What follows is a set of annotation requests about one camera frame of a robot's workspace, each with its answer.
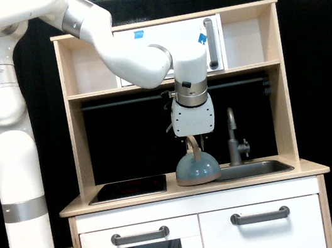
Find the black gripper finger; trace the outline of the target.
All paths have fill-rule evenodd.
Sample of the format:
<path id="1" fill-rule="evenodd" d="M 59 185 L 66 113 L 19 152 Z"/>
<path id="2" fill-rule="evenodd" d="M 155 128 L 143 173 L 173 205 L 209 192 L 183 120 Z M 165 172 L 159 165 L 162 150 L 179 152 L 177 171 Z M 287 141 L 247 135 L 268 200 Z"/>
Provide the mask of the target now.
<path id="1" fill-rule="evenodd" d="M 204 150 L 204 138 L 203 138 L 203 135 L 200 134 L 199 138 L 200 138 L 201 149 Z"/>
<path id="2" fill-rule="evenodd" d="M 186 152 L 188 152 L 189 151 L 189 146 L 188 146 L 188 143 L 187 143 L 187 137 L 185 137 L 184 140 L 185 140 L 185 150 L 186 150 Z"/>

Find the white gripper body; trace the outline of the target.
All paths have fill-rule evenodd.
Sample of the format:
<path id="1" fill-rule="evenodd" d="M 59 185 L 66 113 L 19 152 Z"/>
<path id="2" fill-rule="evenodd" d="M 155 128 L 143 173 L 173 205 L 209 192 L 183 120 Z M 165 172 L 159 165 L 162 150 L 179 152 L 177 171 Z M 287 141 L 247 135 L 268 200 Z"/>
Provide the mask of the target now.
<path id="1" fill-rule="evenodd" d="M 172 129 L 178 137 L 201 135 L 214 130 L 214 107 L 210 95 L 207 101 L 195 108 L 182 107 L 175 101 L 171 109 Z"/>

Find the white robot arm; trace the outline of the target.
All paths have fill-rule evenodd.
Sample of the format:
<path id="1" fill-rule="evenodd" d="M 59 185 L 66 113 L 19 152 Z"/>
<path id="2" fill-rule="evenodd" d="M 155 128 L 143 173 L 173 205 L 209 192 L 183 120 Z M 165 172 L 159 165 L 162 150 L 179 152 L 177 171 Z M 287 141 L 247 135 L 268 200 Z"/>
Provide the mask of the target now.
<path id="1" fill-rule="evenodd" d="M 207 54 L 197 40 L 128 47 L 114 38 L 109 11 L 88 0 L 0 0 L 0 201 L 9 248 L 55 248 L 35 137 L 13 61 L 14 48 L 34 18 L 91 44 L 113 74 L 143 89 L 158 87 L 174 72 L 174 108 L 202 119 L 176 129 L 176 135 L 214 128 Z"/>

